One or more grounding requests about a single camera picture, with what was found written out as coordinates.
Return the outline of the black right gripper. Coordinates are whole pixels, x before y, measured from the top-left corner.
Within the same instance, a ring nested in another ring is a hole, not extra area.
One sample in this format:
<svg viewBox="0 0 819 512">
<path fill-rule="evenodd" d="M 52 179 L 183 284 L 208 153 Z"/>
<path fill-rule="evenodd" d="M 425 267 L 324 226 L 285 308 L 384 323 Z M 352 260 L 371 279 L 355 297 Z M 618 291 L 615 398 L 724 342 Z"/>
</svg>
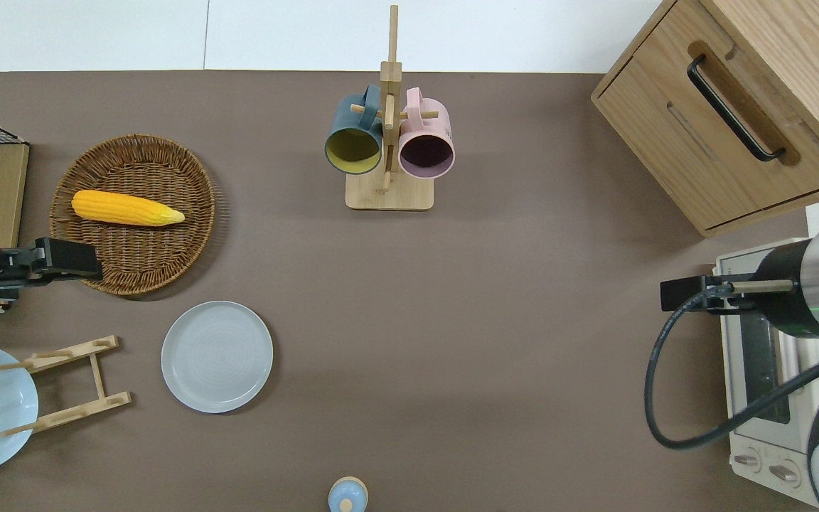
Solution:
<svg viewBox="0 0 819 512">
<path fill-rule="evenodd" d="M 753 279 L 753 276 L 753 273 L 740 273 L 725 276 L 691 276 L 662 281 L 660 283 L 660 310 L 675 311 L 703 289 L 722 287 L 727 283 L 748 282 Z M 705 310 L 710 314 L 746 314 L 759 311 L 751 299 L 737 292 L 724 296 L 709 296 L 705 299 Z"/>
</svg>

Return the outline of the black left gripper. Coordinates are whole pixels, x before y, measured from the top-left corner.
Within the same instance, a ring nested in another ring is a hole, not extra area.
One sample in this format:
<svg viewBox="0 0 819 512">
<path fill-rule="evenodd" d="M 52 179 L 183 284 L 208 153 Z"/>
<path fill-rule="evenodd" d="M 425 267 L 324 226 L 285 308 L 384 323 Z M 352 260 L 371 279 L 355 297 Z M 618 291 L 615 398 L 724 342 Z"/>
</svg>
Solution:
<svg viewBox="0 0 819 512">
<path fill-rule="evenodd" d="M 95 246 L 38 238 L 33 247 L 0 247 L 0 289 L 48 285 L 47 277 L 100 281 L 103 266 Z"/>
</svg>

